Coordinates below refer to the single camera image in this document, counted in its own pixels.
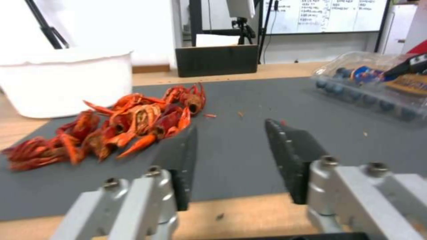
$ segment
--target whiteboard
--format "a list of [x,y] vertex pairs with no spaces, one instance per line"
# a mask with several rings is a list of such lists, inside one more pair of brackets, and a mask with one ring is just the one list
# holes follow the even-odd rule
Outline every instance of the whiteboard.
[[[267,34],[379,31],[387,2],[388,0],[279,0],[279,8],[275,12],[273,1]],[[269,0],[264,0],[263,4],[264,26]]]

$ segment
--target white plastic tub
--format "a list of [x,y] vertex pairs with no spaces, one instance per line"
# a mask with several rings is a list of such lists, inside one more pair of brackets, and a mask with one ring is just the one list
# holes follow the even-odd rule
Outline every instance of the white plastic tub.
[[64,49],[0,56],[0,87],[25,117],[76,115],[132,91],[130,50]]

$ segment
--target plastic container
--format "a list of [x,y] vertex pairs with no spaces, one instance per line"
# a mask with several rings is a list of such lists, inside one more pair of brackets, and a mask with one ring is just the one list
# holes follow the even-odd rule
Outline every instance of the plastic container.
[[25,117],[76,115],[83,100],[111,106],[132,91],[130,50],[64,49],[2,53],[0,87]]
[[425,120],[427,116],[427,94],[397,89],[397,81],[425,81],[422,74],[406,74],[395,80],[361,82],[357,81],[355,69],[362,66],[386,71],[404,62],[413,55],[390,56],[366,52],[350,52],[341,55],[329,64],[317,69],[312,75],[315,86],[325,94],[339,100],[369,108],[403,121]]

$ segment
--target clear plastic box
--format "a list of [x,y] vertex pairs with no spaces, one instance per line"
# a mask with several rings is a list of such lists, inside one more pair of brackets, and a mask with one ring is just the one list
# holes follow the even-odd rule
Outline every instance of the clear plastic box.
[[380,78],[358,81],[355,77],[357,75],[354,70],[361,69],[362,66],[381,73],[412,56],[350,52],[314,71],[312,79],[316,80],[315,86],[319,91],[339,100],[380,111],[403,121],[425,120],[427,75],[405,74],[388,82],[381,81]]

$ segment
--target crawfish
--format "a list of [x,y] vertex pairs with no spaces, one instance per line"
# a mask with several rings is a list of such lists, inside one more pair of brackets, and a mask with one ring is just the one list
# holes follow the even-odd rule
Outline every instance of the crawfish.
[[112,152],[112,146],[107,141],[117,135],[117,127],[110,125],[106,120],[100,129],[90,133],[82,143],[82,157],[93,152],[100,161],[107,158]]
[[127,132],[121,133],[108,141],[119,148],[127,145],[135,136],[146,134],[161,115],[163,106],[159,104],[138,105],[129,110],[132,123]]
[[133,146],[120,154],[118,158],[125,157],[140,149],[144,149],[156,140],[169,138],[178,134],[181,130],[190,124],[190,110],[188,107],[184,110],[178,106],[169,107],[163,115],[149,129],[147,135],[135,142]]
[[24,141],[2,151],[8,156],[9,167],[16,171],[31,170],[68,159],[67,150],[58,146],[58,139],[46,140],[42,137]]
[[199,86],[200,90],[196,84],[189,89],[181,85],[171,87],[166,91],[163,100],[167,104],[180,102],[185,107],[189,107],[191,115],[196,115],[205,107],[206,103],[205,89],[200,82]]
[[161,99],[155,97],[146,97],[140,93],[133,93],[126,96],[121,97],[111,109],[105,108],[102,106],[95,105],[88,101],[83,101],[87,106],[94,109],[95,111],[106,114],[106,115],[119,115],[121,113],[126,112],[127,110],[137,106],[137,105],[145,105],[145,104],[153,104],[160,103],[164,104],[165,102]]
[[56,130],[57,138],[67,149],[72,165],[79,164],[84,156],[76,148],[76,141],[78,144],[92,132],[98,128],[99,116],[94,111],[87,110],[81,112],[75,121],[67,123]]

